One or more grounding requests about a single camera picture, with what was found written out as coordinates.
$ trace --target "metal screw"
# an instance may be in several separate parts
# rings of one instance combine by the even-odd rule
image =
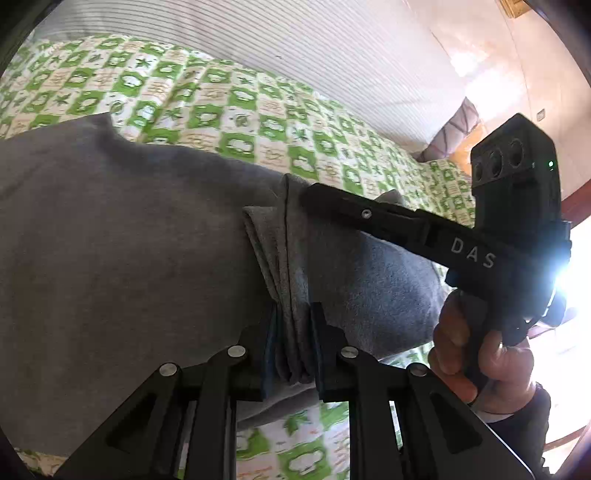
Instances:
[[[357,355],[359,355],[359,350],[357,350],[354,346],[344,346],[340,350],[340,354],[345,358],[355,358]]]
[[[408,369],[415,377],[424,377],[425,375],[427,375],[427,372],[429,370],[427,366],[423,364],[410,364]]]
[[[246,349],[242,345],[234,345],[228,349],[228,355],[232,358],[240,358],[246,353]]]
[[[177,372],[177,366],[175,364],[164,364],[160,366],[158,371],[163,377],[171,377]]]

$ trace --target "human hand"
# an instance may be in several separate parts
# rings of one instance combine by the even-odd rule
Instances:
[[[478,391],[462,373],[470,329],[459,304],[459,290],[448,296],[439,323],[433,332],[435,347],[429,352],[431,370],[464,402],[471,402]],[[517,346],[501,346],[501,333],[489,332],[478,353],[480,371],[497,380],[478,399],[479,410],[495,413],[515,413],[533,398],[535,383],[531,381],[534,356],[527,339]]]

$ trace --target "shirt sleeve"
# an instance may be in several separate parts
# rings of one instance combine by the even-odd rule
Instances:
[[[525,407],[506,419],[488,423],[488,426],[529,467],[536,480],[551,478],[542,458],[550,406],[549,393],[542,385],[537,384],[533,398]]]

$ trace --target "green and white checkered bedsheet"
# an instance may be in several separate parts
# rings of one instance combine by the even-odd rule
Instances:
[[[410,208],[471,225],[470,180],[453,163],[417,163],[339,102],[310,86],[204,52],[93,35],[27,41],[0,79],[0,138],[110,112],[130,141],[185,145],[375,198],[397,189]],[[394,364],[426,361],[428,345]],[[33,469],[63,459],[19,450]],[[239,434],[238,478],[348,478],[346,403]]]

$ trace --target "white lettering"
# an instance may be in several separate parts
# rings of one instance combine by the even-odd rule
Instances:
[[[474,262],[478,262],[478,247],[474,247],[472,250],[470,250],[470,253],[467,255],[466,260],[468,260],[468,258],[473,259]]]
[[[492,268],[493,265],[495,264],[495,258],[496,255],[495,254],[486,254],[486,262],[484,262],[482,265],[484,265],[485,268]]]
[[[452,253],[458,254],[462,251],[462,248],[464,248],[463,240],[461,238],[456,237],[453,241]]]

